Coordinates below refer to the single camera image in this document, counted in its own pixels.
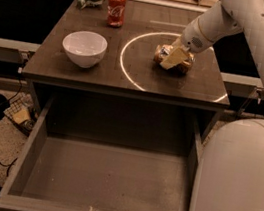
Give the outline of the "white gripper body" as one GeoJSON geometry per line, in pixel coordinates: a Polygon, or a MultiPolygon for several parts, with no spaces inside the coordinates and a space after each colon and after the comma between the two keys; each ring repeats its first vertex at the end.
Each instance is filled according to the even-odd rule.
{"type": "Polygon", "coordinates": [[[181,44],[190,52],[201,53],[213,45],[202,33],[199,21],[195,19],[189,23],[181,34],[181,44]]]}

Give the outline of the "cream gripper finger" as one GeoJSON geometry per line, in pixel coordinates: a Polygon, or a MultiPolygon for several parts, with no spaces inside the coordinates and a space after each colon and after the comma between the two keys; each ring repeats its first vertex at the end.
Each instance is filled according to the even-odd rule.
{"type": "Polygon", "coordinates": [[[176,38],[176,40],[172,43],[173,47],[181,48],[183,46],[180,38],[176,38]]]}
{"type": "Polygon", "coordinates": [[[169,49],[169,54],[162,59],[160,66],[164,70],[171,69],[185,61],[188,58],[188,53],[184,51],[181,47],[173,46],[169,49]]]}

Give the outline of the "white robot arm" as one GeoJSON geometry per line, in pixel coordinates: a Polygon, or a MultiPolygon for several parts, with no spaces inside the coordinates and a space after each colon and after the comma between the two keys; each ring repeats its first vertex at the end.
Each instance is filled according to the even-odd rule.
{"type": "MultiPolygon", "coordinates": [[[[220,0],[188,24],[176,44],[198,53],[242,32],[264,87],[264,0],[220,0]]],[[[264,211],[264,120],[226,124],[197,167],[189,211],[264,211]]]]}

